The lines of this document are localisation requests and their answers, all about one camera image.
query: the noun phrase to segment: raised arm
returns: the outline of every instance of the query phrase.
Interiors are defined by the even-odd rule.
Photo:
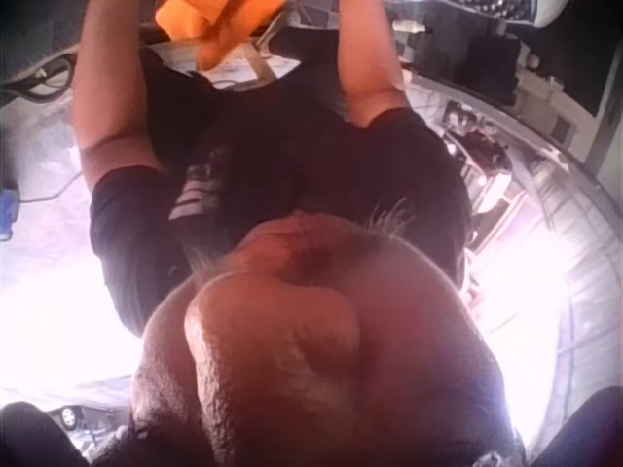
[[[356,126],[365,128],[385,110],[409,106],[382,0],[340,0],[338,66]]]
[[[73,126],[87,185],[128,166],[161,169],[147,134],[138,0],[90,0],[78,54]]]

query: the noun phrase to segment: orange towel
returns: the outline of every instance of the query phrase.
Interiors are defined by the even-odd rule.
[[[197,68],[209,70],[248,37],[285,0],[167,0],[156,23],[172,41],[200,39]]]

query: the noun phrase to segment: person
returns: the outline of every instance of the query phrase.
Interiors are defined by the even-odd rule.
[[[144,342],[94,465],[515,465],[454,285],[469,199],[383,2],[277,34],[302,64],[241,93],[141,59],[138,23],[137,0],[91,0],[75,76],[93,250]],[[330,67],[346,106],[317,92]]]

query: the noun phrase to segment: t-shirt sleeve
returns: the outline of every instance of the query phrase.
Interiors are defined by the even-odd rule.
[[[385,195],[408,211],[403,236],[458,282],[471,203],[446,145],[411,109],[384,112],[366,133]]]
[[[113,170],[95,186],[91,242],[124,325],[141,336],[169,291],[190,274],[168,214],[177,187],[147,167]]]

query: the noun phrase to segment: cable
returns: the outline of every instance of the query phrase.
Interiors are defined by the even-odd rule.
[[[63,55],[60,56],[58,58],[55,58],[52,61],[49,61],[48,63],[46,63],[46,65],[49,65],[50,63],[53,63],[55,61],[60,62],[64,68],[65,71],[67,71],[67,78],[65,80],[65,83],[62,86],[57,87],[57,89],[53,92],[50,92],[49,94],[38,94],[35,92],[31,92],[30,90],[21,90],[19,88],[20,85],[24,85],[25,82],[28,83],[29,86],[31,86],[32,88],[34,88],[35,86],[38,85],[47,85],[47,82],[49,81],[50,78],[46,77],[43,79],[37,78],[35,80],[34,85],[30,84],[30,82],[28,82],[28,80],[30,80],[33,76],[36,75],[37,72],[33,73],[33,75],[31,75],[30,77],[15,82],[15,83],[9,83],[6,85],[2,85],[2,87],[0,88],[0,90],[6,94],[10,94],[13,95],[15,97],[21,97],[22,99],[28,100],[30,102],[34,102],[35,104],[47,104],[50,102],[53,102],[55,100],[57,100],[59,97],[61,97],[63,94],[65,94],[65,92],[70,88],[71,86],[71,82],[74,79],[74,64],[71,62],[71,60]],[[47,85],[50,86],[51,88],[56,88],[55,85]]]
[[[54,199],[59,198],[63,193],[65,193],[65,191],[67,191],[67,189],[72,185],[72,183],[74,183],[76,180],[78,180],[80,177],[82,176],[82,172],[78,172],[76,175],[74,175],[73,177],[71,177],[71,179],[65,183],[60,190],[58,190],[56,193],[54,193],[53,195],[50,195],[48,197],[43,197],[43,198],[35,198],[35,199],[20,199],[19,203],[20,204],[34,204],[35,202],[46,202],[46,201],[52,201]]]

